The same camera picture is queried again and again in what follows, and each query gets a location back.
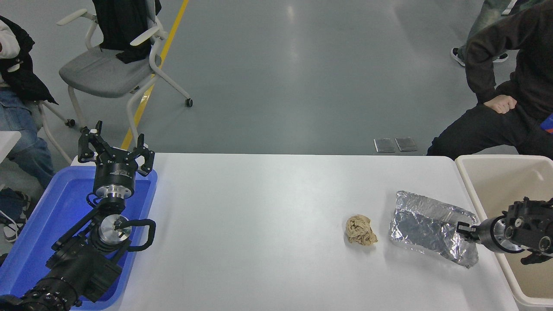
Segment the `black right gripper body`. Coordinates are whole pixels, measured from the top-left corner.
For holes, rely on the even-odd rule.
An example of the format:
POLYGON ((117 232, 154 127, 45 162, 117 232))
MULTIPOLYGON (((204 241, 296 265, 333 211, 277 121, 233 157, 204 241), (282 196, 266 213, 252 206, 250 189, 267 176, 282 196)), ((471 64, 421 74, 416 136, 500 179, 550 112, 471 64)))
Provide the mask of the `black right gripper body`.
POLYGON ((486 219, 476 226, 475 233, 479 243, 488 250, 501 250, 502 225, 501 217, 486 219))

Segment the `person's hand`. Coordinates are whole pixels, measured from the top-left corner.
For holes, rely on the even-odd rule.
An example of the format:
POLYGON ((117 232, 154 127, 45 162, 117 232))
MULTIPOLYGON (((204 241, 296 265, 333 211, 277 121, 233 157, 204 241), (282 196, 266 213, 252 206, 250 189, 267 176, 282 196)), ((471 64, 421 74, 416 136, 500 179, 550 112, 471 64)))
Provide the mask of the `person's hand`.
POLYGON ((508 95, 498 95, 492 100, 486 101, 484 106, 494 110, 498 114, 506 114, 517 106, 517 100, 508 95))

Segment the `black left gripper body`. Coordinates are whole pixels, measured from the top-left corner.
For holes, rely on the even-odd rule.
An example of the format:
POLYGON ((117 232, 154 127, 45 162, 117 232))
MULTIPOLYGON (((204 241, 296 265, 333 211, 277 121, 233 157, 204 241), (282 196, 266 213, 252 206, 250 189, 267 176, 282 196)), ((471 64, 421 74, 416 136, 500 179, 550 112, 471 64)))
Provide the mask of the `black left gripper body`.
POLYGON ((130 152, 127 150, 115 148, 113 151, 115 156, 107 150, 97 152, 93 189, 118 185, 134 190, 137 171, 135 159, 130 157, 130 152))

